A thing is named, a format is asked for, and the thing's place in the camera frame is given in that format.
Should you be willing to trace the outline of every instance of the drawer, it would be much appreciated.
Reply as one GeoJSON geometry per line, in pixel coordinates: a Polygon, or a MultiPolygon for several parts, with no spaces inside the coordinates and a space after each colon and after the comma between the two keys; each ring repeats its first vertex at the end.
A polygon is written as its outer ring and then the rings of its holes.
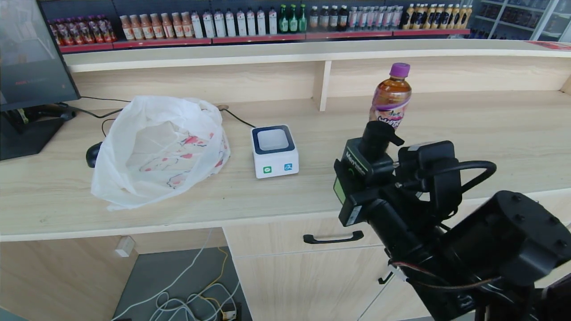
{"type": "Polygon", "coordinates": [[[224,228],[224,235],[234,258],[381,244],[369,224],[343,227],[337,217],[229,226],[224,228]],[[354,231],[362,231],[364,237],[351,242],[329,244],[307,244],[303,241],[305,234],[313,235],[316,240],[348,239],[354,231]]]}

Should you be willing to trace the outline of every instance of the iced tea bottle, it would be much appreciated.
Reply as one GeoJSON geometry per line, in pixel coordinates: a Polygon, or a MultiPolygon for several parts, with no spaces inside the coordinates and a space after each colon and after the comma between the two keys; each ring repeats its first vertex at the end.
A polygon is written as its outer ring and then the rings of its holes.
{"type": "Polygon", "coordinates": [[[407,63],[397,62],[391,67],[391,77],[381,82],[371,103],[369,111],[370,121],[385,122],[397,129],[403,120],[408,102],[411,100],[412,89],[405,78],[411,66],[407,63]]]}

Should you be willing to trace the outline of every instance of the cabinet door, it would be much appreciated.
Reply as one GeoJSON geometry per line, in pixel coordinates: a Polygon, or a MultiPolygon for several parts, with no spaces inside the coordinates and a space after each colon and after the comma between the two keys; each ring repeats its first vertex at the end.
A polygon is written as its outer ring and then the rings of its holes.
{"type": "Polygon", "coordinates": [[[382,247],[234,259],[254,321],[354,321],[383,286],[382,247]]]}

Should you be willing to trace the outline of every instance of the plastic bottle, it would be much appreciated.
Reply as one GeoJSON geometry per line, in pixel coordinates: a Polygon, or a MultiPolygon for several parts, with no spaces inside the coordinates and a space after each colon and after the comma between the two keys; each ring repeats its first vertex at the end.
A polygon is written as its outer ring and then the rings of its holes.
{"type": "Polygon", "coordinates": [[[305,4],[302,3],[300,7],[301,7],[300,10],[301,12],[299,15],[299,19],[297,20],[297,25],[299,32],[305,33],[307,31],[307,19],[305,18],[305,4]]]}
{"type": "Polygon", "coordinates": [[[194,37],[196,39],[204,38],[204,34],[202,33],[202,23],[200,22],[200,15],[193,11],[190,14],[190,20],[192,21],[192,28],[194,29],[194,37]]]}
{"type": "Polygon", "coordinates": [[[319,29],[326,32],[329,28],[329,6],[322,6],[319,13],[319,29]]]}
{"type": "Polygon", "coordinates": [[[274,7],[270,7],[270,12],[268,12],[268,20],[270,26],[270,34],[278,34],[278,13],[274,7]]]}
{"type": "Polygon", "coordinates": [[[126,15],[122,15],[119,17],[121,20],[121,28],[123,28],[123,33],[125,33],[125,38],[127,40],[135,40],[135,34],[133,33],[133,28],[131,28],[131,22],[129,22],[129,18],[126,15]]]}
{"type": "Polygon", "coordinates": [[[140,15],[140,18],[141,26],[143,27],[144,38],[147,40],[155,39],[155,32],[152,30],[152,23],[148,19],[148,15],[142,14],[140,15]]]}
{"type": "Polygon", "coordinates": [[[258,7],[258,13],[256,14],[256,19],[258,20],[258,34],[266,34],[266,14],[262,7],[258,7]]]}
{"type": "Polygon", "coordinates": [[[224,15],[226,19],[226,30],[228,30],[228,37],[236,36],[236,23],[234,22],[234,13],[230,8],[226,9],[226,14],[224,15]]]}
{"type": "Polygon", "coordinates": [[[212,21],[212,14],[209,10],[206,10],[202,14],[202,21],[204,21],[204,32],[206,33],[206,38],[214,38],[214,21],[212,21]]]}
{"type": "Polygon", "coordinates": [[[256,35],[256,15],[252,11],[252,7],[248,7],[246,12],[246,25],[248,26],[248,35],[256,35]]]}
{"type": "Polygon", "coordinates": [[[319,13],[317,13],[317,6],[312,6],[309,12],[309,30],[317,31],[319,29],[319,13]]]}
{"type": "Polygon", "coordinates": [[[238,34],[240,37],[245,37],[248,35],[248,28],[246,27],[246,15],[241,8],[238,8],[236,13],[236,21],[238,22],[238,34]]]}
{"type": "Polygon", "coordinates": [[[220,9],[214,11],[214,26],[218,38],[226,37],[226,26],[224,25],[224,14],[220,9]]]}
{"type": "Polygon", "coordinates": [[[175,38],[175,29],[172,26],[171,20],[168,18],[168,13],[161,13],[160,17],[163,19],[164,35],[167,39],[175,38]]]}
{"type": "Polygon", "coordinates": [[[144,39],[144,32],[143,27],[139,22],[139,17],[136,14],[132,14],[129,16],[131,19],[131,28],[133,30],[133,36],[135,36],[136,40],[143,40],[144,39]]]}
{"type": "Polygon", "coordinates": [[[404,112],[411,99],[412,89],[405,78],[411,66],[397,62],[391,67],[391,77],[379,83],[373,95],[370,121],[382,121],[397,129],[403,120],[404,112]]]}
{"type": "Polygon", "coordinates": [[[192,26],[192,20],[190,19],[190,13],[188,11],[182,14],[182,30],[186,38],[192,38],[194,36],[194,28],[192,26]]]}
{"type": "Polygon", "coordinates": [[[163,39],[164,38],[164,28],[163,24],[159,20],[159,15],[156,13],[151,13],[151,24],[152,24],[152,31],[155,33],[155,38],[163,39]]]}
{"type": "Polygon", "coordinates": [[[180,14],[178,12],[171,13],[172,15],[172,27],[175,30],[175,35],[177,38],[184,38],[184,28],[182,26],[182,20],[180,20],[180,14]]]}
{"type": "Polygon", "coordinates": [[[297,33],[297,18],[295,17],[295,5],[291,5],[290,15],[289,15],[289,31],[290,33],[297,33]]]}
{"type": "Polygon", "coordinates": [[[403,26],[403,29],[410,29],[411,27],[411,18],[412,18],[412,14],[415,12],[415,4],[411,3],[410,5],[408,5],[408,8],[405,12],[403,12],[403,17],[401,18],[401,24],[403,26]]]}
{"type": "Polygon", "coordinates": [[[339,23],[337,24],[337,31],[347,31],[348,21],[349,21],[349,11],[347,11],[346,5],[342,5],[341,10],[339,10],[339,23]]]}

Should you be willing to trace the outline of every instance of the wooden shelf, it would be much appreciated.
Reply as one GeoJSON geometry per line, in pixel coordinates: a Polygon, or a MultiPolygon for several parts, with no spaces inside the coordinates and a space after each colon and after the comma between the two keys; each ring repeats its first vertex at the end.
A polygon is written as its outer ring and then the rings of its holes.
{"type": "MultiPolygon", "coordinates": [[[[80,114],[40,154],[0,163],[2,240],[336,217],[340,204],[332,191],[333,162],[347,139],[363,133],[370,103],[370,96],[329,98],[324,113],[310,99],[230,103],[236,115],[256,126],[290,126],[300,154],[299,174],[257,180],[249,128],[223,114],[232,157],[219,174],[183,195],[120,212],[108,212],[107,202],[90,194],[93,169],[86,165],[85,151],[103,139],[101,120],[80,114]]],[[[406,145],[450,139],[461,161],[495,162],[496,174],[464,195],[466,200],[502,189],[560,190],[571,187],[570,105],[571,97],[559,91],[418,93],[398,134],[406,145]]],[[[393,156],[396,151],[390,149],[393,156]]],[[[463,172],[463,180],[475,175],[463,172]]]]}

